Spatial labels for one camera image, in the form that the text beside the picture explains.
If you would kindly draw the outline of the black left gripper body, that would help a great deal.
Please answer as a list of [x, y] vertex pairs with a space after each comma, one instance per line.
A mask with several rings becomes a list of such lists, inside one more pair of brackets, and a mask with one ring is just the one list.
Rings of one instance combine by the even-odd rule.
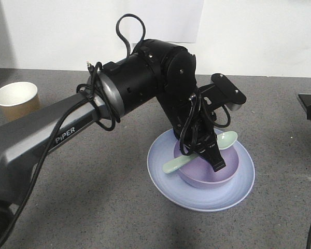
[[190, 93], [171, 96], [171, 124], [181, 153], [217, 153], [216, 115], [209, 107], [214, 86], [195, 87]]

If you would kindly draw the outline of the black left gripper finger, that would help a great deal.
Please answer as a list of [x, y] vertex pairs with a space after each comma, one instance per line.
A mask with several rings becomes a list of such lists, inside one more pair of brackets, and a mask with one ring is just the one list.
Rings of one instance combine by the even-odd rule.
[[217, 142], [209, 143], [201, 141], [200, 143], [197, 143], [196, 153], [212, 166], [214, 172], [217, 172], [226, 166]]

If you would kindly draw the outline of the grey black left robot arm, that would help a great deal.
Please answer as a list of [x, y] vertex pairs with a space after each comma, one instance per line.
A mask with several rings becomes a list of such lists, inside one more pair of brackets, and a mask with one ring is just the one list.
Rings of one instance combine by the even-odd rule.
[[76, 94], [0, 127], [0, 247], [25, 207], [48, 153], [89, 125], [120, 119], [157, 98], [184, 154], [196, 153], [215, 171], [225, 167], [214, 110], [225, 107], [226, 78], [216, 74], [198, 87], [196, 58], [185, 47], [147, 39], [119, 62], [89, 65]]

